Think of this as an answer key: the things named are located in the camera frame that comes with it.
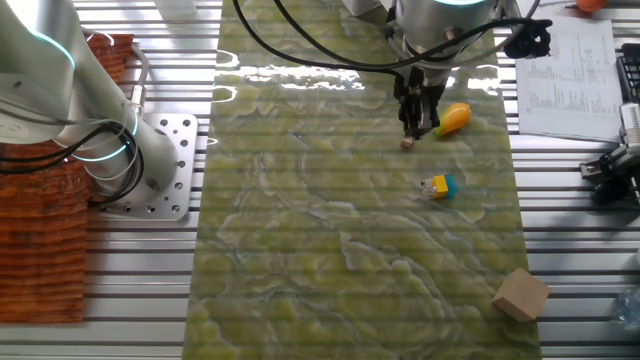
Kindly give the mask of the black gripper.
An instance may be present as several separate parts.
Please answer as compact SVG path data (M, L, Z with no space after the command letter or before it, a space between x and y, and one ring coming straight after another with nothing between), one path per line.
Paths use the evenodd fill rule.
M403 123L404 136L420 140L440 125L437 105L446 88L446 71L405 66L398 73L393 90L394 98L400 100L398 118ZM413 97L403 97L407 95L422 99L420 120L419 104Z

